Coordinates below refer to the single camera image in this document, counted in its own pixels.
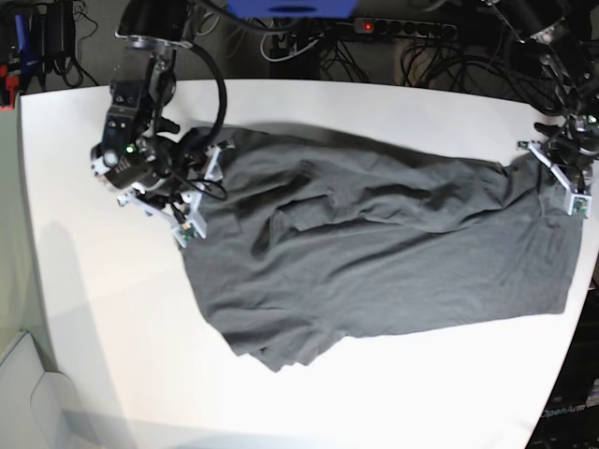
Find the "dark grey t-shirt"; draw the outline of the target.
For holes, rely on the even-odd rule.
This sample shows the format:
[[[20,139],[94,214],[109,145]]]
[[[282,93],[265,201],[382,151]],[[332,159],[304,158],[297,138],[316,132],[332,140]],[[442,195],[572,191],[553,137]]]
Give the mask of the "dark grey t-shirt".
[[[559,314],[584,221],[531,154],[503,166],[381,142],[226,131],[227,198],[182,251],[199,310],[278,371],[345,338]]]

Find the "red clamp at table corner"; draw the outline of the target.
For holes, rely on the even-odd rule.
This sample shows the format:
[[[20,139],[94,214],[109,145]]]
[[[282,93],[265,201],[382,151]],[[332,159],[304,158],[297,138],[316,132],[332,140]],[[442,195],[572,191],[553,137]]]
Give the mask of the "red clamp at table corner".
[[[16,97],[19,90],[19,71],[10,71],[7,64],[1,64],[1,110],[11,110],[15,108]]]

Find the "blue box at top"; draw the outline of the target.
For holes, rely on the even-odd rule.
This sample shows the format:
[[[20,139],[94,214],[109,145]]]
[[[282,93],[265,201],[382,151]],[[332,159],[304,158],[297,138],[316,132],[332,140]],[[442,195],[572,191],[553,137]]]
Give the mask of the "blue box at top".
[[[227,7],[236,16],[279,18],[347,18],[357,0],[229,0]]]

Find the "black power strip red light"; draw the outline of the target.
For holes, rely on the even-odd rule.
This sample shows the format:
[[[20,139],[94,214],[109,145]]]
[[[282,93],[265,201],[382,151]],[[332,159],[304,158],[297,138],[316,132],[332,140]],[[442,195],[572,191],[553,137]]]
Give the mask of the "black power strip red light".
[[[385,37],[418,37],[455,40],[458,28],[453,24],[414,22],[391,19],[355,18],[354,31],[360,35]]]

